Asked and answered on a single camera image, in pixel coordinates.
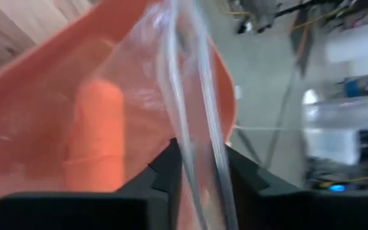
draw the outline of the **yellow cable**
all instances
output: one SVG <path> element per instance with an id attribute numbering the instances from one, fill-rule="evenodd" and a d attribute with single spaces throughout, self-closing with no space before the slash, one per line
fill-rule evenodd
<path id="1" fill-rule="evenodd" d="M 323 187 L 323 188 L 327 188 L 327 187 L 330 187 L 334 184 L 337 184 L 337 183 L 349 183 L 349 182 L 358 182 L 358 181 L 364 181 L 364 180 L 368 180 L 368 176 L 365 176 L 365 177 L 361 177 L 361 178 L 355 178 L 355 179 L 350 179 L 350 180 L 343 180 L 343 181 L 333 181 L 333 182 L 322 182 L 320 183 L 320 187 Z"/>
<path id="2" fill-rule="evenodd" d="M 222 13 L 225 13 L 225 14 L 229 14 L 229 15 L 248 15 L 248 16 L 250 16 L 251 19 L 252 19 L 252 25 L 254 26 L 254 30 L 256 31 L 256 30 L 259 29 L 259 24 L 257 22 L 256 16 L 253 13 L 247 12 L 247 11 L 230 11 L 230 10 L 227 10 L 226 7 L 224 6 L 224 4 L 221 1 L 218 2 L 218 7 L 220 8 L 220 11 Z M 297 29 L 299 29 L 303 26 L 313 24 L 313 23 L 321 20 L 324 17 L 330 17 L 330 16 L 336 15 L 338 13 L 346 13 L 350 10 L 351 10 L 351 8 L 348 8 L 348 9 L 345 9 L 345 10 L 342 10 L 342 11 L 333 11 L 333 12 L 330 12 L 330 13 L 325 13 L 325 14 L 323 14 L 323 15 L 315 18 L 315 19 L 312 19 L 312 20 L 308 21 L 308 22 L 304 22 L 302 24 L 299 24 L 297 26 L 292 27 L 289 30 L 289 33 L 292 33 L 294 30 L 297 30 Z"/>
<path id="3" fill-rule="evenodd" d="M 298 62 L 300 60 L 300 58 L 302 57 L 302 54 L 305 50 L 306 43 L 307 43 L 307 32 L 308 32 L 308 30 L 309 30 L 309 26 L 306 25 L 305 29 L 303 30 L 303 35 L 302 35 L 302 39 L 300 40 L 299 48 L 296 52 L 296 62 Z"/>
<path id="4" fill-rule="evenodd" d="M 259 29 L 258 21 L 256 19 L 256 16 L 253 13 L 247 12 L 247 11 L 230 11 L 230 10 L 227 10 L 222 2 L 219 2 L 218 7 L 220 8 L 221 13 L 225 13 L 225 14 L 229 14 L 229 15 L 246 15 L 246 16 L 251 17 L 252 25 L 254 26 L 254 30 Z"/>

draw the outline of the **plastic sheet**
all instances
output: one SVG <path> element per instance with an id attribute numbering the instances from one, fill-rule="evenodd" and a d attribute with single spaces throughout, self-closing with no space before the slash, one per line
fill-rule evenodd
<path id="1" fill-rule="evenodd" d="M 115 16 L 129 4 L 102 1 L 1 71 L 0 197 L 113 192 L 177 136 L 190 182 L 179 229 L 236 225 L 225 219 L 231 200 L 221 203 L 231 194 L 221 184 L 229 182 L 223 138 L 234 123 L 233 85 L 193 3 L 173 2 L 143 1 Z"/>

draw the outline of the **concrete floor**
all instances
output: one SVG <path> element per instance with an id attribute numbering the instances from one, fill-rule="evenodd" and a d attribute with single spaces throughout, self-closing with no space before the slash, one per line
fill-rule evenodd
<path id="1" fill-rule="evenodd" d="M 201 0 L 201 8 L 210 27 L 210 34 L 221 53 L 236 86 L 241 87 L 238 100 L 238 121 L 245 130 L 261 161 L 268 161 L 271 138 L 279 117 L 282 99 L 289 81 L 295 75 L 291 96 L 286 103 L 283 126 L 275 145 L 271 173 L 302 186 L 304 170 L 300 127 L 300 104 L 303 82 L 293 68 L 295 58 L 286 30 L 295 16 L 286 15 L 274 27 L 260 35 L 236 35 L 237 21 L 220 12 L 217 0 Z M 233 148 L 250 154 L 240 141 L 236 130 L 231 138 Z"/>

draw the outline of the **cable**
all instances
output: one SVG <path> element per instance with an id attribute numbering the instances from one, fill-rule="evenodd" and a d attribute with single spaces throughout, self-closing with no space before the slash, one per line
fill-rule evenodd
<path id="1" fill-rule="evenodd" d="M 256 16 L 251 13 L 251 12 L 247 12 L 247 11 L 231 11 L 231 10 L 227 10 L 226 7 L 224 6 L 224 4 L 222 2 L 218 2 L 218 7 L 221 11 L 221 13 L 225 13 L 228 15 L 246 15 L 251 17 L 252 19 L 252 25 L 254 26 L 254 30 L 257 31 L 259 29 L 259 23 L 256 19 Z"/>
<path id="2" fill-rule="evenodd" d="M 229 14 L 229 15 L 246 15 L 246 16 L 250 16 L 251 19 L 252 19 L 252 25 L 254 26 L 254 30 L 257 31 L 259 29 L 259 23 L 256 19 L 256 16 L 251 13 L 251 12 L 247 12 L 247 11 L 231 11 L 231 10 L 227 10 L 226 7 L 224 6 L 224 4 L 219 1 L 218 2 L 218 7 L 221 11 L 221 13 L 225 13 L 225 14 Z M 331 17 L 331 16 L 334 16 L 334 15 L 337 15 L 337 14 L 343 14 L 343 13 L 347 13 L 348 11 L 350 11 L 351 8 L 348 8 L 348 9 L 345 9 L 345 10 L 337 10 L 337 11 L 332 11 L 330 13 L 325 13 L 315 19 L 312 19 L 308 22 L 304 22 L 302 24 L 299 24 L 297 26 L 294 26 L 292 27 L 290 30 L 289 30 L 289 33 L 292 33 L 293 31 L 297 30 L 297 29 L 300 29 L 302 28 L 303 26 L 306 26 L 306 25 L 310 25 L 310 24 L 313 24 L 325 17 Z"/>
<path id="3" fill-rule="evenodd" d="M 251 127 L 251 126 L 240 126 L 240 125 L 234 125 L 233 127 L 239 130 L 248 130 L 248 131 L 275 131 L 275 130 L 301 131 L 302 130 L 300 128 Z"/>
<path id="4" fill-rule="evenodd" d="M 290 94 L 292 93 L 292 86 L 293 86 L 293 83 L 295 81 L 295 68 L 297 67 L 298 62 L 299 62 L 300 58 L 302 57 L 302 54 L 305 50 L 306 43 L 307 43 L 307 37 L 308 37 L 308 31 L 309 31 L 309 25 L 307 24 L 307 26 L 305 27 L 305 30 L 303 31 L 303 35 L 302 35 L 302 39 L 300 40 L 298 51 L 296 52 L 296 62 L 293 65 L 292 76 L 291 76 L 291 78 L 289 80 L 289 83 L 287 85 L 286 92 L 285 92 L 285 94 L 282 98 L 282 103 L 280 105 L 279 115 L 278 115 L 278 118 L 277 118 L 277 121 L 276 121 L 276 124 L 275 124 L 276 127 L 281 127 L 282 126 L 282 121 L 283 121 L 284 113 L 285 113 L 285 110 L 286 110 L 286 104 L 288 103 L 288 99 L 290 97 Z M 277 145 L 277 142 L 278 142 L 278 139 L 279 139 L 279 133 L 280 133 L 279 131 L 280 130 L 277 129 L 275 131 L 275 133 L 272 135 L 270 145 L 269 145 L 269 148 L 268 148 L 268 154 L 267 154 L 267 157 L 266 157 L 266 160 L 265 160 L 265 163 L 264 163 L 265 169 L 269 169 L 272 165 L 272 158 L 275 154 L 276 145 Z"/>
<path id="5" fill-rule="evenodd" d="M 238 137 L 240 137 L 241 142 L 243 143 L 243 145 L 245 146 L 245 148 L 247 149 L 247 151 L 249 152 L 250 156 L 252 157 L 252 159 L 255 161 L 255 163 L 257 165 L 262 166 L 262 160 L 260 159 L 260 157 L 258 156 L 254 145 L 252 145 L 250 139 L 248 138 L 247 134 L 241 130 L 241 129 L 237 129 L 236 133 L 238 134 Z"/>
<path id="6" fill-rule="evenodd" d="M 364 176 L 364 177 L 361 177 L 361 178 L 350 179 L 350 180 L 322 182 L 322 183 L 319 184 L 319 186 L 323 187 L 323 188 L 327 188 L 327 187 L 330 187 L 330 186 L 332 186 L 334 184 L 338 184 L 338 183 L 350 183 L 350 182 L 358 182 L 358 181 L 364 181 L 364 180 L 368 180 L 368 176 Z"/>

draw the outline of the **white cable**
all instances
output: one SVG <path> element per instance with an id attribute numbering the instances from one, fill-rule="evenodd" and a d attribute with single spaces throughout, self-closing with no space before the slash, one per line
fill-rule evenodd
<path id="1" fill-rule="evenodd" d="M 236 129 L 239 130 L 250 130 L 250 131 L 275 131 L 275 130 L 290 130 L 290 131 L 301 131 L 301 128 L 282 128 L 282 127 L 251 127 L 251 126 L 239 126 L 234 125 L 233 126 Z"/>
<path id="2" fill-rule="evenodd" d="M 289 98 L 291 96 L 292 93 L 292 89 L 293 86 L 295 84 L 295 79 L 297 78 L 297 69 L 298 69 L 298 61 L 296 61 L 296 63 L 292 66 L 292 76 L 289 78 L 289 82 L 286 86 L 286 92 L 284 93 L 283 99 L 282 99 L 282 103 L 280 105 L 280 111 L 278 114 L 278 118 L 276 121 L 275 126 L 276 127 L 281 127 L 283 125 L 283 120 L 284 120 L 284 114 L 286 111 L 286 107 L 287 104 L 289 102 Z M 270 139 L 270 144 L 269 144 L 269 148 L 268 148 L 268 153 L 267 153 L 267 158 L 264 162 L 264 167 L 266 169 L 269 169 L 271 164 L 272 164 L 272 158 L 273 155 L 275 154 L 275 150 L 277 148 L 277 143 L 278 143 L 278 139 L 279 139 L 279 134 L 281 130 L 276 130 L 271 139 Z"/>

